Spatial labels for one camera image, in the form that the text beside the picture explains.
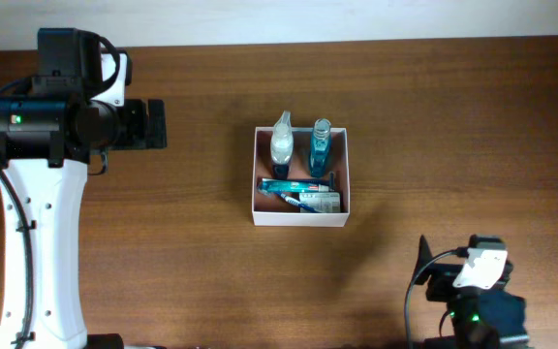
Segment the green white soap box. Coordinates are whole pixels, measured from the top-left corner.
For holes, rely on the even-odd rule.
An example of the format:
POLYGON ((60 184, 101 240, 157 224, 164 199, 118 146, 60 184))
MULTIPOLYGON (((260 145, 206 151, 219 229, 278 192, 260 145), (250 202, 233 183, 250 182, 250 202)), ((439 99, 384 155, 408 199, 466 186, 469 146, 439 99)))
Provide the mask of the green white soap box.
POLYGON ((341 212, 341 195, 338 192, 300 193, 298 199, 317 212, 341 212))

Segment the purple spray bottle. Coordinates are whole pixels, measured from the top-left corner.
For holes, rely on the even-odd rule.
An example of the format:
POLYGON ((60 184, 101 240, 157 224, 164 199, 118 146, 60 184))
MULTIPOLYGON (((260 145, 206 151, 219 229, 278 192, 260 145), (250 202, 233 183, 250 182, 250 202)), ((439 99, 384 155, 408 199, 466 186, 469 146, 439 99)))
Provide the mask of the purple spray bottle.
POLYGON ((270 141, 270 156, 273 177, 286 179, 294 152, 294 135, 291 124, 291 113, 283 111, 274 124, 270 141))

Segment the blue white toothbrush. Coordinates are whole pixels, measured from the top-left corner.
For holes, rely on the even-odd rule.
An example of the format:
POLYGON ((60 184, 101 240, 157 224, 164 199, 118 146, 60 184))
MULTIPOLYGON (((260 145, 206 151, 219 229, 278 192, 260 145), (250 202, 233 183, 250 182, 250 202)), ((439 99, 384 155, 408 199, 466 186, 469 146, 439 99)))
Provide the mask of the blue white toothbrush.
POLYGON ((295 199, 294 197, 289 196, 289 195, 287 195, 283 192, 261 191, 261 194, 263 194, 267 197, 276 196, 276 197, 282 199, 287 204, 290 204, 291 206, 296 206, 298 208, 304 209, 305 211, 310 212, 310 213, 320 213, 319 210, 317 210, 317 209, 315 209, 315 208, 301 202, 300 200, 295 199))

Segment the teal mouthwash bottle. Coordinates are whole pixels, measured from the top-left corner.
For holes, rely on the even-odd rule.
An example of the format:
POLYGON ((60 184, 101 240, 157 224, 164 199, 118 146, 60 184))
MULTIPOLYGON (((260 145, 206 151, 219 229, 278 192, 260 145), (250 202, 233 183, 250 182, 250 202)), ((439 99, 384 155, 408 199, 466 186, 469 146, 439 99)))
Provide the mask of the teal mouthwash bottle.
POLYGON ((323 177, 326 173, 327 157, 331 147, 331 123, 328 119, 318 119, 311 133, 309 170, 313 177, 323 177))

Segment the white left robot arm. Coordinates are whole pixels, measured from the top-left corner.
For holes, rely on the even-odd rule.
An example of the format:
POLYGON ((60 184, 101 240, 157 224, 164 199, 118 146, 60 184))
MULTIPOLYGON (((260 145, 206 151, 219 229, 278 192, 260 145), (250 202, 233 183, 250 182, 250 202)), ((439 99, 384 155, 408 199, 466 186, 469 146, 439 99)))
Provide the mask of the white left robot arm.
POLYGON ((93 156, 167 146, 165 105, 126 97, 131 58, 101 35, 43 28, 37 42, 37 72, 0 88, 0 348, 121 348, 84 324, 81 200, 93 156))

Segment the white cardboard box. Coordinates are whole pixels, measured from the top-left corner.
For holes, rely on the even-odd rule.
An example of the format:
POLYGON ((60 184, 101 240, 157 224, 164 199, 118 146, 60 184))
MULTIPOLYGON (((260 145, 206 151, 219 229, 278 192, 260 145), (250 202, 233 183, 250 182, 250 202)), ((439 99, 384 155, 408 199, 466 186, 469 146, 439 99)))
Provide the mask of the white cardboard box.
POLYGON ((271 178, 270 127, 257 127, 254 132, 251 212, 256 226, 343 227, 351 213, 351 179, 348 131, 331 130, 331 148, 327 174, 333 177, 333 187, 340 193, 337 213, 305 213, 285 200, 258 190, 262 179, 271 178))

